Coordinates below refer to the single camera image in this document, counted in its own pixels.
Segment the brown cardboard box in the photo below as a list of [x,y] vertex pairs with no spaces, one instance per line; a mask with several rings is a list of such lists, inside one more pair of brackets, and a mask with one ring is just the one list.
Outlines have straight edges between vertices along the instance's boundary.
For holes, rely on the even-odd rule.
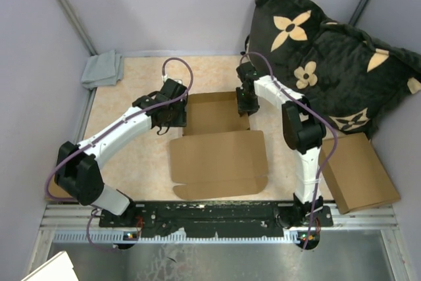
[[238,114],[233,91],[190,95],[187,125],[169,154],[173,191],[183,200],[255,195],[268,183],[264,133]]

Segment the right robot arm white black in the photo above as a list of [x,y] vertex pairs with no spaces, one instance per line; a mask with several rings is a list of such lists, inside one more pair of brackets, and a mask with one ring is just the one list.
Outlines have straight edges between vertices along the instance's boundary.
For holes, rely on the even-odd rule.
[[284,228],[307,226],[324,206],[318,163],[326,127],[314,116],[312,99],[263,75],[250,62],[239,65],[236,72],[241,81],[235,90],[239,115],[255,114],[259,98],[268,101],[282,113],[284,140],[294,154],[297,181],[293,205],[282,207],[275,216]]

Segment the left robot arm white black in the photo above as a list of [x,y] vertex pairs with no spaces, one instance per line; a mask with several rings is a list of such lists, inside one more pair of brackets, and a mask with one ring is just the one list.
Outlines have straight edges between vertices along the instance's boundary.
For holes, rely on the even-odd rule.
[[113,214],[122,226],[135,222],[132,200],[106,185],[101,169],[116,153],[139,135],[157,127],[185,127],[188,87],[167,79],[159,91],[137,98],[116,121],[96,135],[59,148],[54,183],[81,205],[91,205]]

